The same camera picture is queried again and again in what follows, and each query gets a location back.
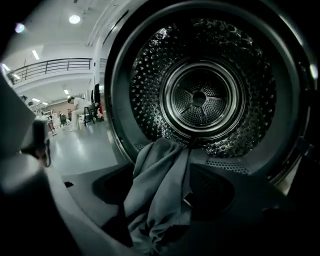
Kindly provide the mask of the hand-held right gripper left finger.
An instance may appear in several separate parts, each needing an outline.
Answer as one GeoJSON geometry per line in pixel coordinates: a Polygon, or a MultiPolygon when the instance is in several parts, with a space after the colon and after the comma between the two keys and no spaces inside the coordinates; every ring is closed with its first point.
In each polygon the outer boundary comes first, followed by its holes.
{"type": "Polygon", "coordinates": [[[131,163],[61,175],[52,171],[52,196],[79,249],[131,249],[124,200],[133,183],[131,163]]]}

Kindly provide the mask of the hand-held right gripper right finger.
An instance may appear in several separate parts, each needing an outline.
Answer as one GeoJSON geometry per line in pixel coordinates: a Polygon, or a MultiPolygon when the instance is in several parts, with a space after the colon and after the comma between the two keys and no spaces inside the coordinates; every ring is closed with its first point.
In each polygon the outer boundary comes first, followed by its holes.
{"type": "Polygon", "coordinates": [[[294,203],[263,178],[204,164],[189,165],[192,220],[249,226],[295,212],[294,203]]]}

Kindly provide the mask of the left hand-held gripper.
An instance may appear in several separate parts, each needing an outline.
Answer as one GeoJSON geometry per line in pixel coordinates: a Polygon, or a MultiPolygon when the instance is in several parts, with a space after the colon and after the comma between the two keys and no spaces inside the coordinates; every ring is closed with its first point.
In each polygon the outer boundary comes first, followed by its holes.
{"type": "Polygon", "coordinates": [[[48,137],[48,122],[46,120],[33,120],[23,139],[20,152],[29,154],[44,166],[51,165],[50,139],[48,137]]]}

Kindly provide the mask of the grey clothing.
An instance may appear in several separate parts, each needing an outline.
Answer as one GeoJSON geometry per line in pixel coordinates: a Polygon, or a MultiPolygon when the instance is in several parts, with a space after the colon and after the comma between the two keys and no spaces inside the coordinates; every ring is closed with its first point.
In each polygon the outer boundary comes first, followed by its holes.
{"type": "Polygon", "coordinates": [[[189,151],[160,138],[138,154],[133,184],[124,200],[124,212],[133,248],[143,256],[161,256],[191,223],[191,192],[187,164],[189,151]]]}

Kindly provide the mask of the black washing machine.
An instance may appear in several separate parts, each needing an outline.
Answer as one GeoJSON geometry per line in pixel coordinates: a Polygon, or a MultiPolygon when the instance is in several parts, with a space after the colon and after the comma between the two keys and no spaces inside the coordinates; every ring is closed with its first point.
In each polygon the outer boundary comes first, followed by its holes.
{"type": "Polygon", "coordinates": [[[290,195],[320,178],[320,0],[113,0],[103,76],[124,162],[164,138],[290,195]]]}

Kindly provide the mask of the black folding chair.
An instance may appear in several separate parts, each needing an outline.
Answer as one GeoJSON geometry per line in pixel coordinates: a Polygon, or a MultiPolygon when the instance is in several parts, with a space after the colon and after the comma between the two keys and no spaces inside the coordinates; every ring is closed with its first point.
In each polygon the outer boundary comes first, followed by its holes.
{"type": "Polygon", "coordinates": [[[84,126],[87,126],[87,123],[92,122],[96,123],[96,107],[95,104],[92,103],[89,106],[84,107],[84,126]]]}

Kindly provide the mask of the hanging black garment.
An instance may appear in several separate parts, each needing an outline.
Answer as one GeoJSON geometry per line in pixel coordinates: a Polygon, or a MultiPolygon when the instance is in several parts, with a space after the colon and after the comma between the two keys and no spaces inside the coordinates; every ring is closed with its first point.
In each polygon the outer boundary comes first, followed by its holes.
{"type": "Polygon", "coordinates": [[[94,109],[97,110],[100,108],[101,96],[100,96],[100,84],[97,83],[94,85],[93,90],[91,91],[91,105],[94,106],[94,109]]]}

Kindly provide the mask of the black balcony railing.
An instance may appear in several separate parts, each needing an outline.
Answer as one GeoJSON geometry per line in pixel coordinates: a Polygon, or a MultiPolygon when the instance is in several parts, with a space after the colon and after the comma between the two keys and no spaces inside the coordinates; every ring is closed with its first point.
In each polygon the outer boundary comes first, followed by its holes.
{"type": "Polygon", "coordinates": [[[91,58],[59,58],[48,61],[41,61],[20,67],[13,71],[11,77],[13,84],[33,79],[47,74],[90,70],[92,64],[91,58]]]}

